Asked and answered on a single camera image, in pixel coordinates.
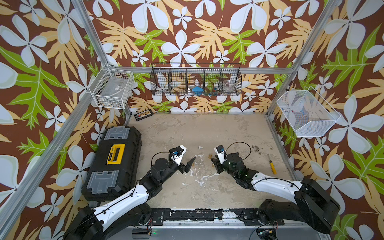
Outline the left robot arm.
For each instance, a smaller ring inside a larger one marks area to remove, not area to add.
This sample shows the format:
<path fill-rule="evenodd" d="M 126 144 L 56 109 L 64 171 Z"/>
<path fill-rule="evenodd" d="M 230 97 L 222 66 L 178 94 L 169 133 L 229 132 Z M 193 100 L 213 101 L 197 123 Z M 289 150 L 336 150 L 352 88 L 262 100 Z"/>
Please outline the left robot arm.
<path fill-rule="evenodd" d="M 188 173 L 196 158 L 186 165 L 178 163 L 181 156 L 157 159 L 147 174 L 124 195 L 91 209 L 82 208 L 63 235 L 64 240 L 107 240 L 128 226 L 145 224 L 150 219 L 147 201 L 163 188 L 163 183 L 175 172 Z"/>

